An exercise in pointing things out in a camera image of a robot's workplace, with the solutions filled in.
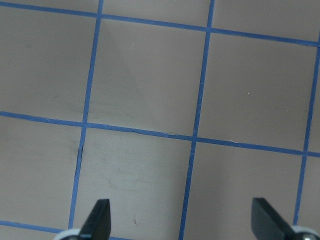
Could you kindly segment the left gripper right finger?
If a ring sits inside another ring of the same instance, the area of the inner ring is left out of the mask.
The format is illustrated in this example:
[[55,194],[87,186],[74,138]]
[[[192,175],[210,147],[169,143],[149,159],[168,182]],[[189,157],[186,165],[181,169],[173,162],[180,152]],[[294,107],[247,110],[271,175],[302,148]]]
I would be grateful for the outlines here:
[[257,240],[318,240],[313,229],[289,225],[263,197],[251,201],[251,230]]

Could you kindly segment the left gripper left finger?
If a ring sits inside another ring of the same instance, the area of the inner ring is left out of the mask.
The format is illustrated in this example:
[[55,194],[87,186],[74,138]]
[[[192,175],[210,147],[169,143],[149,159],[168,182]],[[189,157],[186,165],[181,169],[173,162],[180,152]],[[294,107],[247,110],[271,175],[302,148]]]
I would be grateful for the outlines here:
[[111,234],[111,208],[109,199],[99,199],[81,228],[64,230],[57,240],[108,240]]

